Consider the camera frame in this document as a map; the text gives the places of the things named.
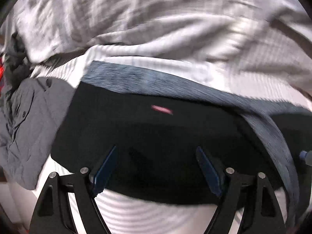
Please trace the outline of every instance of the white fabric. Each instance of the white fabric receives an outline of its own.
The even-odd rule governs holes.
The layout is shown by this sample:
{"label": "white fabric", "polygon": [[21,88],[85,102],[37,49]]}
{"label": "white fabric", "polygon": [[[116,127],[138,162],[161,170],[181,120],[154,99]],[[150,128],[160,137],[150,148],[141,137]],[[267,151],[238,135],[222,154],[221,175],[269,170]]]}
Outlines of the white fabric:
{"label": "white fabric", "polygon": [[312,90],[312,21],[297,0],[18,0],[14,17],[32,62],[114,43],[109,56],[191,62],[196,81],[214,66],[237,94],[271,97],[271,77]]}

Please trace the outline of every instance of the black bracket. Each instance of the black bracket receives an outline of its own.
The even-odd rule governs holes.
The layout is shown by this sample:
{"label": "black bracket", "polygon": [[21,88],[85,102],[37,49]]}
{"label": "black bracket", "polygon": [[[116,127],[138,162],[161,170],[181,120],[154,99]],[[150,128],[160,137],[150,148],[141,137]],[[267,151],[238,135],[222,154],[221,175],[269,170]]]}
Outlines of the black bracket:
{"label": "black bracket", "polygon": [[[75,194],[86,233],[111,234],[94,198],[105,188],[117,160],[116,154],[113,148],[92,172],[84,167],[80,173],[66,176],[51,173],[35,206],[29,233],[77,233],[69,205],[70,192]],[[286,233],[274,190],[264,173],[251,176],[227,168],[220,175],[217,167],[219,165],[215,160],[211,162],[203,151],[197,151],[197,159],[210,187],[216,194],[222,193],[220,203],[204,234],[229,233],[242,194],[246,195],[246,203],[238,234]]]}

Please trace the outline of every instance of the wrinkled fabric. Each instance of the wrinkled fabric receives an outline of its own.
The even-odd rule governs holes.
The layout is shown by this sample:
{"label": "wrinkled fabric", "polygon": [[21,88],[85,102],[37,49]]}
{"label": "wrinkled fabric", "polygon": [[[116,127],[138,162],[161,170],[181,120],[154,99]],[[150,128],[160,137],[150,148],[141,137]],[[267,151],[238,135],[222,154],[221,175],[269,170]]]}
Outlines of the wrinkled fabric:
{"label": "wrinkled fabric", "polygon": [[22,187],[33,190],[74,89],[61,79],[27,78],[31,70],[25,57],[23,43],[13,35],[0,98],[0,166]]}
{"label": "wrinkled fabric", "polygon": [[102,44],[190,62],[197,81],[213,67],[222,90],[243,96],[268,98],[271,77],[312,89],[312,21],[298,0],[19,0],[14,21],[36,63]]}

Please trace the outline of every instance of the clothing pile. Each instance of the clothing pile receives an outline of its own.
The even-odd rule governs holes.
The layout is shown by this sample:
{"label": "clothing pile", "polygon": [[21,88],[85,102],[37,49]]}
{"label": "clothing pile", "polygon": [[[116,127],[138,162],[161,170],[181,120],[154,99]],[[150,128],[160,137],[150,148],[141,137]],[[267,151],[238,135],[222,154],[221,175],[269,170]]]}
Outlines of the clothing pile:
{"label": "clothing pile", "polygon": [[[24,188],[48,158],[75,173],[118,145],[109,190],[176,210],[216,204],[200,144],[266,173],[288,226],[308,208],[312,21],[298,0],[18,0],[5,24],[0,166]],[[181,224],[155,232],[100,211],[116,233]]]}

